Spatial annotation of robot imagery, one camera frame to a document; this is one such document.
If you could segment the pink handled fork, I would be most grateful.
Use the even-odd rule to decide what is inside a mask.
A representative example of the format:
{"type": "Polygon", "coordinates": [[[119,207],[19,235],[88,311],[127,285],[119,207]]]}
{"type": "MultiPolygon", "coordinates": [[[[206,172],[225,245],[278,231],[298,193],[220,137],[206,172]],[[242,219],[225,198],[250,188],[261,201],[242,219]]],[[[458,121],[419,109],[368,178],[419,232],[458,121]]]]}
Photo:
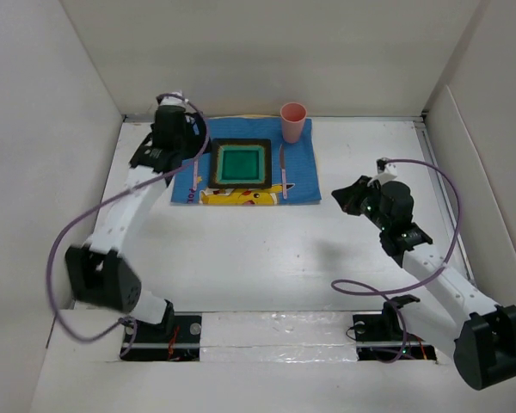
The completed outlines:
{"type": "Polygon", "coordinates": [[[193,186],[192,191],[196,193],[199,185],[199,159],[194,160],[193,162],[193,186]]]}

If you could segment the green square plate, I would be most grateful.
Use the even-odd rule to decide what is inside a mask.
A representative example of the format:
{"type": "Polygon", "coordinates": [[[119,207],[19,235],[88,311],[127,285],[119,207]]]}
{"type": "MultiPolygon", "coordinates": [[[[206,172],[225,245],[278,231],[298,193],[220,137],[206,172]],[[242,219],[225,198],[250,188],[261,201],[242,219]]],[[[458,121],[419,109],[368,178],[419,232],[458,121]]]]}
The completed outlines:
{"type": "Polygon", "coordinates": [[[265,189],[272,187],[269,139],[214,139],[208,187],[265,189]]]}

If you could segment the pink handled knife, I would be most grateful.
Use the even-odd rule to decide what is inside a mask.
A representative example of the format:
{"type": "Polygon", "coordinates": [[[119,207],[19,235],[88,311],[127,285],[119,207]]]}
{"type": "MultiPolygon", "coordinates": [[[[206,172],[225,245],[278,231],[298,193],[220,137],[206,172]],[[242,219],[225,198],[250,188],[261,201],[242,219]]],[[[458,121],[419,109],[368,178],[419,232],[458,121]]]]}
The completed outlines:
{"type": "Polygon", "coordinates": [[[283,144],[279,147],[279,166],[281,171],[282,181],[282,196],[284,200],[288,199],[288,186],[286,178],[286,160],[285,160],[285,147],[283,144]]]}

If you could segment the pink plastic cup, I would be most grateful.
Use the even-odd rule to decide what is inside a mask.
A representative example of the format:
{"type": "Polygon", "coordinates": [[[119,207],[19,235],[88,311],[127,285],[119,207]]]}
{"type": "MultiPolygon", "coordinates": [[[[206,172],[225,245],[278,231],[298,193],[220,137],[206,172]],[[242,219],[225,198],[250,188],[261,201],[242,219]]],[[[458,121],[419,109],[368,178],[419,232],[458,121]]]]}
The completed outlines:
{"type": "Polygon", "coordinates": [[[296,102],[286,103],[280,109],[281,130],[285,142],[297,143],[300,140],[307,117],[306,108],[296,102]]]}

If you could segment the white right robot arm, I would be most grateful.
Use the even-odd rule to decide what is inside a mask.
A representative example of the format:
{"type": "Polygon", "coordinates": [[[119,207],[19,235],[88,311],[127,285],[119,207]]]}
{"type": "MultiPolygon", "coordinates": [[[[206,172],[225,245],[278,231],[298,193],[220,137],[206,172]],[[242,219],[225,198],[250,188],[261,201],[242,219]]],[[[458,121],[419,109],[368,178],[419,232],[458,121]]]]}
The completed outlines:
{"type": "Polygon", "coordinates": [[[393,293],[399,309],[380,318],[392,339],[410,332],[452,358],[464,382],[482,390],[516,377],[516,306],[502,306],[444,262],[433,240],[413,221],[414,199],[398,181],[361,176],[332,193],[344,213],[367,217],[384,252],[413,275],[443,306],[437,313],[419,299],[393,293]]]}

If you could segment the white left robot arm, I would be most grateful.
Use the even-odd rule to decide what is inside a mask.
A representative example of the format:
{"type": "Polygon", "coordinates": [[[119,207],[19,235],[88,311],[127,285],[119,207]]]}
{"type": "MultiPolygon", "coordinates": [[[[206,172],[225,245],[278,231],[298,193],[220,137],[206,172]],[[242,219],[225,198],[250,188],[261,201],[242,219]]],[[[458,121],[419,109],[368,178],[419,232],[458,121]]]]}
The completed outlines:
{"type": "Polygon", "coordinates": [[[180,103],[160,104],[129,161],[126,195],[113,201],[101,227],[64,256],[75,300],[133,317],[159,342],[174,333],[173,306],[143,288],[127,252],[176,171],[210,150],[206,132],[198,112],[189,113],[180,103]]]}

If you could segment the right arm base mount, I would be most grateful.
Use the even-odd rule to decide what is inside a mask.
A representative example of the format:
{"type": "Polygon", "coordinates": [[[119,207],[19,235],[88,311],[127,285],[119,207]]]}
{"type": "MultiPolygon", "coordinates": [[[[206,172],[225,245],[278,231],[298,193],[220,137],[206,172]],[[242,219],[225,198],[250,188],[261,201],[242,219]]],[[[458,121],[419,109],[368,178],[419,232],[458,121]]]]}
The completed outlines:
{"type": "Polygon", "coordinates": [[[408,333],[406,342],[395,315],[385,316],[381,311],[362,311],[353,314],[353,324],[346,336],[356,345],[358,361],[390,363],[402,352],[402,361],[436,361],[432,345],[408,333]]]}

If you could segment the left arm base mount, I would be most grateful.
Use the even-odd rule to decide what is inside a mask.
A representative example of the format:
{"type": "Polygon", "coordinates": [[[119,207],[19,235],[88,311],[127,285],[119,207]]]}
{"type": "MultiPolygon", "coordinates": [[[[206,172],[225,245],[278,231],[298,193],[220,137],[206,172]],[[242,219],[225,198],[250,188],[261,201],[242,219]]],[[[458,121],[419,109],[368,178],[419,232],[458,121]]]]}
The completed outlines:
{"type": "Polygon", "coordinates": [[[138,323],[136,331],[126,327],[120,347],[122,361],[199,361],[201,313],[177,313],[168,335],[153,326],[138,323]]]}

